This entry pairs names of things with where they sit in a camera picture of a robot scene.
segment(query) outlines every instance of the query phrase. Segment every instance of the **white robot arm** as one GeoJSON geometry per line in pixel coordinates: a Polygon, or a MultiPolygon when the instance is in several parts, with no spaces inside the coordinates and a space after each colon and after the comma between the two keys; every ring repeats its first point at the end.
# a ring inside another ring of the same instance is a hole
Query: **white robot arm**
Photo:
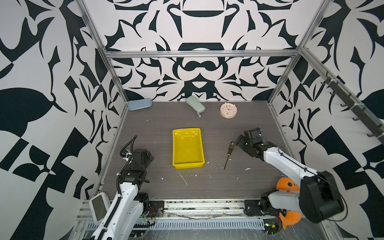
{"type": "Polygon", "coordinates": [[[148,194],[139,193],[139,189],[142,183],[149,182],[145,180],[146,169],[154,158],[146,149],[133,151],[136,137],[137,135],[120,151],[120,156],[129,157],[124,168],[117,174],[118,191],[101,224],[93,232],[91,240],[126,240],[138,218],[148,212],[148,194]],[[123,152],[129,144],[131,152],[123,152]]]}
{"type": "Polygon", "coordinates": [[[300,192],[279,190],[266,193],[267,198],[262,195],[261,211],[291,210],[304,214],[314,223],[344,211],[342,196],[332,174],[309,168],[286,155],[275,144],[263,142],[261,129],[244,131],[235,144],[248,155],[275,166],[300,188],[300,192]]]}

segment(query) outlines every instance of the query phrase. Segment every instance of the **black and white patterned wall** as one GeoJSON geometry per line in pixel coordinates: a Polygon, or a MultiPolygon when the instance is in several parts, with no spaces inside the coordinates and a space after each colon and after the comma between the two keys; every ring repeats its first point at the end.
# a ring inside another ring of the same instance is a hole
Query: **black and white patterned wall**
{"type": "MultiPolygon", "coordinates": [[[[295,49],[321,0],[86,0],[109,51],[295,49]]],[[[130,100],[267,100],[288,57],[114,59],[130,100]]]]}
{"type": "MultiPolygon", "coordinates": [[[[335,0],[308,44],[334,75],[384,119],[384,3],[335,0]]],[[[348,204],[345,238],[384,237],[384,146],[301,58],[273,105],[294,156],[332,173],[348,204]]],[[[335,216],[339,220],[345,212],[335,216]]]]}
{"type": "Polygon", "coordinates": [[[129,100],[267,100],[289,57],[114,59],[129,100]]]}
{"type": "Polygon", "coordinates": [[[73,0],[0,12],[0,239],[67,239],[124,103],[73,0]]]}

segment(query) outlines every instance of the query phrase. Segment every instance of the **screwdriver handle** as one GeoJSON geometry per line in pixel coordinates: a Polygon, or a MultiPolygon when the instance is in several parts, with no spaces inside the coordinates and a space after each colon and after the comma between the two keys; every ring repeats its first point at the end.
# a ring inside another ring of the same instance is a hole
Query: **screwdriver handle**
{"type": "Polygon", "coordinates": [[[228,155],[231,155],[234,147],[235,147],[235,143],[231,142],[231,144],[229,145],[229,148],[228,148],[228,155]]]}

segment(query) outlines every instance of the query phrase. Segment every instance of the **screwdriver shaft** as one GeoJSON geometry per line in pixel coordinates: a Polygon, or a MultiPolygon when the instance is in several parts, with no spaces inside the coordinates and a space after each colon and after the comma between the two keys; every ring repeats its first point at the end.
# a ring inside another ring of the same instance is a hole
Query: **screwdriver shaft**
{"type": "Polygon", "coordinates": [[[227,166],[227,162],[228,162],[229,156],[230,155],[228,154],[227,160],[225,161],[224,170],[225,170],[225,167],[227,166]]]}

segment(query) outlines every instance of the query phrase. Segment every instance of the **black cable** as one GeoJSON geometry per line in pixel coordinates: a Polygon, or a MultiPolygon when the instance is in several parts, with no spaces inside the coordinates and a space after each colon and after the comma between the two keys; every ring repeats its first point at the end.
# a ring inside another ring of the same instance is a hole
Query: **black cable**
{"type": "Polygon", "coordinates": [[[347,216],[348,216],[348,205],[347,205],[347,201],[345,201],[344,197],[341,195],[341,193],[340,193],[340,191],[338,190],[337,187],[335,187],[334,185],[332,185],[330,182],[328,182],[328,181],[325,180],[324,178],[320,177],[318,174],[315,174],[315,173],[309,171],[306,167],[302,167],[301,165],[299,165],[299,164],[295,163],[294,161],[292,161],[291,159],[287,158],[287,157],[284,155],[283,152],[280,152],[280,147],[278,148],[278,152],[280,153],[280,156],[285,157],[285,158],[288,159],[289,161],[293,162],[294,164],[296,164],[297,166],[299,166],[300,168],[302,168],[304,171],[307,171],[307,172],[309,172],[309,173],[311,173],[311,174],[313,174],[313,175],[316,175],[316,176],[317,176],[318,178],[320,178],[321,180],[327,182],[331,187],[333,187],[333,188],[338,192],[338,194],[340,194],[342,200],[343,200],[344,203],[345,203],[345,211],[346,211],[346,214],[345,214],[345,216],[344,216],[342,219],[340,219],[340,220],[332,220],[332,219],[327,219],[327,220],[332,221],[332,222],[341,222],[341,221],[343,221],[344,219],[347,218],[347,216]]]}
{"type": "Polygon", "coordinates": [[[269,142],[265,137],[263,137],[263,136],[260,136],[260,137],[262,137],[265,141],[269,142]]]}
{"type": "Polygon", "coordinates": [[[129,144],[131,144],[133,141],[135,141],[135,139],[137,138],[137,135],[135,135],[127,144],[125,144],[125,146],[120,150],[120,156],[121,157],[126,157],[124,154],[123,154],[123,151],[128,147],[129,144]]]}
{"type": "MultiPolygon", "coordinates": [[[[133,143],[135,142],[135,139],[137,138],[137,135],[135,135],[124,147],[123,149],[120,151],[120,156],[122,157],[125,157],[123,154],[122,154],[122,151],[130,144],[131,145],[131,153],[133,152],[133,143]]],[[[107,228],[109,223],[111,222],[112,218],[113,218],[113,215],[115,214],[119,204],[120,204],[120,201],[121,201],[121,189],[120,189],[120,176],[121,174],[125,171],[125,169],[127,168],[130,160],[132,159],[132,155],[129,155],[128,159],[127,159],[127,163],[124,165],[124,167],[121,169],[120,173],[117,175],[116,177],[116,188],[117,188],[117,191],[118,191],[118,194],[120,194],[120,196],[117,198],[117,201],[116,201],[116,204],[115,206],[113,207],[112,209],[112,212],[111,214],[109,215],[108,219],[105,221],[105,224],[104,224],[104,227],[107,228]]],[[[106,232],[106,229],[102,229],[100,234],[99,234],[99,237],[97,238],[97,240],[101,240],[103,238],[103,235],[104,233],[106,232]]]]}
{"type": "Polygon", "coordinates": [[[153,226],[153,225],[155,225],[155,222],[150,223],[150,224],[147,224],[147,225],[135,224],[135,225],[134,225],[134,228],[148,228],[148,227],[151,227],[151,226],[153,226]]]}
{"type": "Polygon", "coordinates": [[[282,149],[284,150],[284,152],[285,152],[285,149],[284,149],[284,147],[283,147],[283,146],[278,146],[278,148],[282,148],[282,149]]]}
{"type": "Polygon", "coordinates": [[[283,221],[281,220],[281,218],[279,217],[279,213],[276,213],[276,217],[278,217],[280,219],[280,222],[283,224],[283,221]]]}
{"type": "Polygon", "coordinates": [[[141,232],[142,233],[142,235],[137,235],[137,233],[131,233],[129,236],[130,237],[142,237],[142,236],[144,236],[144,234],[147,232],[147,230],[143,230],[143,232],[141,232]]]}

